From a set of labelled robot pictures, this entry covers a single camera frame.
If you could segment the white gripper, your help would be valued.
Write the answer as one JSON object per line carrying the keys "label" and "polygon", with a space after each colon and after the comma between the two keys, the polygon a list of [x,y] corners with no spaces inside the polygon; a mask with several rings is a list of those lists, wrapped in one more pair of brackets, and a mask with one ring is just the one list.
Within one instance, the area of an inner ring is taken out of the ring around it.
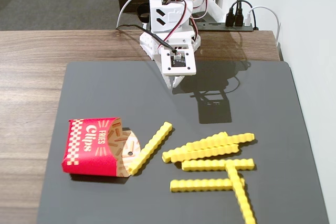
{"label": "white gripper", "polygon": [[[196,51],[201,45],[201,37],[200,35],[197,35],[197,37],[193,39],[194,36],[195,33],[193,31],[178,31],[171,35],[166,42],[176,50],[193,48],[193,50]],[[172,90],[173,88],[178,87],[185,76],[166,76],[163,74],[162,64],[160,62],[161,53],[164,49],[169,50],[169,48],[164,47],[163,45],[159,48],[159,44],[159,42],[147,33],[143,33],[140,36],[140,46],[146,54],[154,60],[167,88]]]}

